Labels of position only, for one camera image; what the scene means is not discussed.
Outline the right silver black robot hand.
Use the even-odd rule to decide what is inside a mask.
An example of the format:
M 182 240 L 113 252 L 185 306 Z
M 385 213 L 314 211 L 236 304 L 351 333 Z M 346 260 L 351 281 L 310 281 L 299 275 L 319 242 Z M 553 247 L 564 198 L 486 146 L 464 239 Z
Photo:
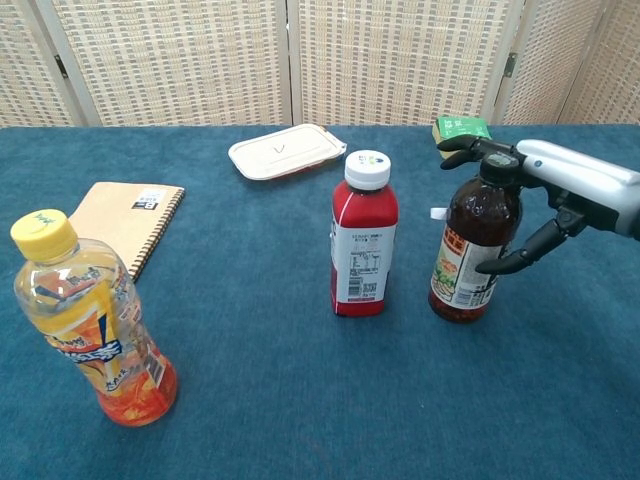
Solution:
M 480 263 L 476 271 L 481 274 L 519 272 L 588 226 L 639 238 L 639 173 L 634 170 L 536 139 L 512 146 L 466 134 L 442 140 L 437 148 L 452 154 L 442 162 L 444 170 L 478 162 L 493 153 L 517 159 L 516 184 L 545 188 L 548 205 L 557 211 L 522 248 Z

